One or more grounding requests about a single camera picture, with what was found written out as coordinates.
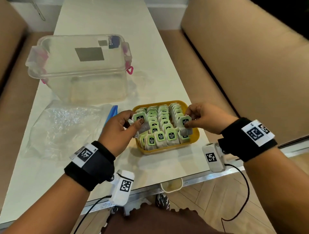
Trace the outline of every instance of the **blue label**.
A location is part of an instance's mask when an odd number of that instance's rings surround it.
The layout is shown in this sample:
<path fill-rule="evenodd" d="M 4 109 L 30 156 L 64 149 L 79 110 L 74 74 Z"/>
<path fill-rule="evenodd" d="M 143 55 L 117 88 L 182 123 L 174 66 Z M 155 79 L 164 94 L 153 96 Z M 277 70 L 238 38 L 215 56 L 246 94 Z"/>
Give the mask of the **blue label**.
<path fill-rule="evenodd" d="M 109 49 L 118 48 L 119 45 L 120 45 L 120 37 L 108 36 L 108 48 Z"/>

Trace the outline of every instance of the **forearm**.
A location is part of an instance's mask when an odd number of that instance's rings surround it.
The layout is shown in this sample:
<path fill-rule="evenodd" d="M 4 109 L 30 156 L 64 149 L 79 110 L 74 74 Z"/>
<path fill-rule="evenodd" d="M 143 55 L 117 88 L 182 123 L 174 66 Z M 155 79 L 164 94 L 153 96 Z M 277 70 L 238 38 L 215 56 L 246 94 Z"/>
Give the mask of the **forearm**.
<path fill-rule="evenodd" d="M 278 148 L 244 163 L 260 203 L 278 233 L 309 233 L 309 176 Z"/>
<path fill-rule="evenodd" d="M 4 234 L 69 234 L 89 195 L 64 174 Z"/>

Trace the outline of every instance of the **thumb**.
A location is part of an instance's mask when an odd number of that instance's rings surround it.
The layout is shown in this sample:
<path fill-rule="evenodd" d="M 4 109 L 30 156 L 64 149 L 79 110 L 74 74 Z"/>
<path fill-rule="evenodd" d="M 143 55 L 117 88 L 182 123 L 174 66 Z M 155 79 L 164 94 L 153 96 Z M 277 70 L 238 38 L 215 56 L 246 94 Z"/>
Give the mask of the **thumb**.
<path fill-rule="evenodd" d="M 144 119 L 139 119 L 138 121 L 135 121 L 130 127 L 125 130 L 126 137 L 128 137 L 128 139 L 133 138 L 136 135 L 137 131 L 141 129 L 144 122 Z"/>
<path fill-rule="evenodd" d="M 186 122 L 184 126 L 185 128 L 194 128 L 194 127 L 203 128 L 203 121 L 202 119 L 191 120 L 189 122 Z"/>

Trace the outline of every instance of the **plastic bag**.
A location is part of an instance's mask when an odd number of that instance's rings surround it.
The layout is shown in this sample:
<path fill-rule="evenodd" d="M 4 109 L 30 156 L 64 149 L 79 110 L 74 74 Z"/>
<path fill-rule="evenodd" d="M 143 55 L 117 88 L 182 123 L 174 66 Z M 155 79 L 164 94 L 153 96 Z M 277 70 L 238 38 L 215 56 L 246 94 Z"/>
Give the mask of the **plastic bag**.
<path fill-rule="evenodd" d="M 25 156 L 68 160 L 85 143 L 98 139 L 111 108 L 53 100 L 32 126 Z"/>

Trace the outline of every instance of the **white table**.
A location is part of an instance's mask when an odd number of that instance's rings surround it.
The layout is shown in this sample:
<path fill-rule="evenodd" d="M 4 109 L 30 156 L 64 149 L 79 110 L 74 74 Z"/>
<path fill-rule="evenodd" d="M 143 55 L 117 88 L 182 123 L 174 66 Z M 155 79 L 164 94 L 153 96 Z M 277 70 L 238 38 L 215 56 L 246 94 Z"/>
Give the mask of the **white table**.
<path fill-rule="evenodd" d="M 125 101 L 117 103 L 119 109 L 132 109 L 137 105 L 168 100 L 182 100 L 190 104 L 143 0 L 65 0 L 55 35 L 108 33 L 122 35 L 129 42 L 133 56 L 134 73 L 128 75 L 129 96 Z M 69 163 L 69 159 L 55 162 L 38 156 L 24 157 L 30 128 L 54 98 L 51 90 L 40 82 L 1 212 L 0 224 L 16 220 L 53 185 Z M 209 170 L 201 149 L 206 143 L 207 137 L 200 130 L 199 140 L 191 146 L 143 156 L 136 149 L 135 140 L 132 140 L 116 159 L 115 168 L 135 173 L 133 189 L 203 172 Z M 89 200 L 108 195 L 109 189 L 110 185 L 106 182 L 98 185 Z"/>

